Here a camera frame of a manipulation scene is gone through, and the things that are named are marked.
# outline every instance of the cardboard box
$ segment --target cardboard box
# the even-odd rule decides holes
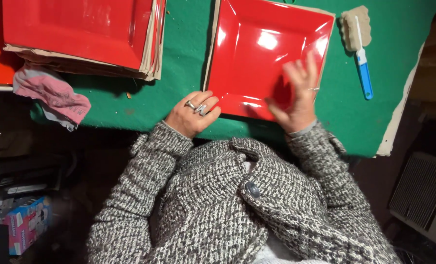
[[[52,222],[51,200],[47,196],[34,197],[14,209],[4,218],[8,225],[10,255],[21,255]]]

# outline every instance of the red square plate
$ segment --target red square plate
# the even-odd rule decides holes
[[[289,107],[293,93],[282,65],[314,50],[321,75],[334,19],[265,0],[221,0],[206,88],[220,99],[222,113],[273,120],[266,97]]]
[[[3,0],[4,41],[139,69],[152,0]]]

